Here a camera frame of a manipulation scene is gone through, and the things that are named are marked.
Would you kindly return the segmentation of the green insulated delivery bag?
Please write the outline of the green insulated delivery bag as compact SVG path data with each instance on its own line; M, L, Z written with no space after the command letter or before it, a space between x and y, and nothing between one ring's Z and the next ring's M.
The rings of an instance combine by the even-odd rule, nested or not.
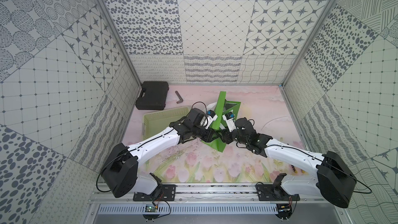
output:
M210 127L214 130L228 130L227 122L223 119L223 116L225 114L232 113L234 115L233 119L236 120L240 105L241 102L227 100L227 93L225 91L221 91L217 101L206 106L206 112L214 111L217 115L217 119L212 122ZM214 141L205 144L219 152L223 152L227 146L221 138L216 138Z

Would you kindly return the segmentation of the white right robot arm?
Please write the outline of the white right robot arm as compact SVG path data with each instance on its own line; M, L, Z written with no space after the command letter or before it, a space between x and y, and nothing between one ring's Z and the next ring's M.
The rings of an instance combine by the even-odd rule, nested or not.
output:
M303 177L284 176L279 185L287 194L320 196L337 207L349 206L357 179L337 153L303 150L269 135L248 134L246 130L222 130L220 133L226 144L242 144L255 155L285 162L308 173Z

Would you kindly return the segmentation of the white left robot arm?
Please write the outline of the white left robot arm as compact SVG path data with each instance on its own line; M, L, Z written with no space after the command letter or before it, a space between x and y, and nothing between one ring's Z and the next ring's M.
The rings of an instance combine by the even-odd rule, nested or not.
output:
M116 145L106 159L100 176L115 198L129 192L145 195L150 201L163 199L167 190L153 173L139 174L138 169L162 151L194 139L210 143L221 138L221 132L192 123L175 121L159 134L142 142Z

